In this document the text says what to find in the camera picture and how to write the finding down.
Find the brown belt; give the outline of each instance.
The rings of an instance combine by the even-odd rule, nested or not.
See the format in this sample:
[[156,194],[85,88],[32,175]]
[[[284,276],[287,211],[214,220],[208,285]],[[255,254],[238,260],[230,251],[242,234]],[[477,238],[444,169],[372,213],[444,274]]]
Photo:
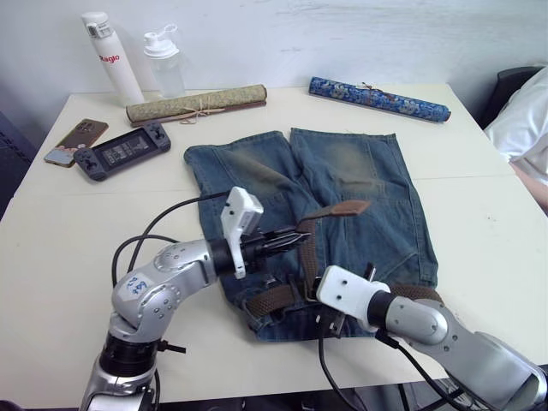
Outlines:
[[[299,248],[299,257],[305,272],[304,297],[307,301],[316,301],[315,289],[321,277],[318,276],[318,259],[316,257],[316,220],[323,217],[352,217],[358,216],[369,207],[370,201],[348,200],[342,203],[321,208],[306,215],[298,224],[295,231],[309,233],[310,237]],[[392,294],[408,297],[411,300],[426,298],[442,302],[439,294],[427,287],[417,285],[392,285]],[[294,295],[293,288],[288,285],[279,285],[254,296],[247,302],[247,310],[254,317],[262,317],[280,308],[291,307],[299,297]]]

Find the person's arm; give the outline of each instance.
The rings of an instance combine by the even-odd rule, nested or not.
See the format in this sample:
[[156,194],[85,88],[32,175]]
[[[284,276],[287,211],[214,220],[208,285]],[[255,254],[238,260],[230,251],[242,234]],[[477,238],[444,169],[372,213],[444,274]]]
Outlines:
[[514,169],[517,176],[520,178],[521,182],[525,185],[529,193],[533,198],[539,203],[539,206],[544,210],[548,211],[548,186],[545,186],[542,182],[534,180],[532,177],[528,176],[523,170],[513,163],[509,163]]

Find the white cloth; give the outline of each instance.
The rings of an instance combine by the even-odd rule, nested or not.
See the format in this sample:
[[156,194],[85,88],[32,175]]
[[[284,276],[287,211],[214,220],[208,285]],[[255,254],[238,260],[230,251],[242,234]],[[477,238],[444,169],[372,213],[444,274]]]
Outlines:
[[512,95],[485,133],[507,161],[548,186],[548,67]]

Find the white bottle cap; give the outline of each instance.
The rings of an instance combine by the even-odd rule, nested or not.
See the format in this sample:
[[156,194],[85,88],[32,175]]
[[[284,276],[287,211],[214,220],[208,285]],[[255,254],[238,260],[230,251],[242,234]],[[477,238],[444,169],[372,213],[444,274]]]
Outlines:
[[110,27],[109,16],[103,11],[88,11],[81,16],[90,37],[103,39],[109,37],[114,30]]
[[176,30],[175,25],[168,25],[160,33],[145,34],[145,54],[153,59],[170,58],[179,52],[169,35]]

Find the blue patterned scroll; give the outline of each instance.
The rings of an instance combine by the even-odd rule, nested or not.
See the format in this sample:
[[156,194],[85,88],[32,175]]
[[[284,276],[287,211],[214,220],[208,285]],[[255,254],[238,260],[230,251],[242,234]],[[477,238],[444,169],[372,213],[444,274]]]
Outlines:
[[441,104],[398,96],[397,94],[390,94],[389,92],[383,92],[382,90],[370,87],[359,88],[351,84],[320,79],[319,77],[313,77],[310,80],[308,92],[321,97],[334,98],[375,109],[388,110],[431,122],[445,122],[451,115],[449,109]]

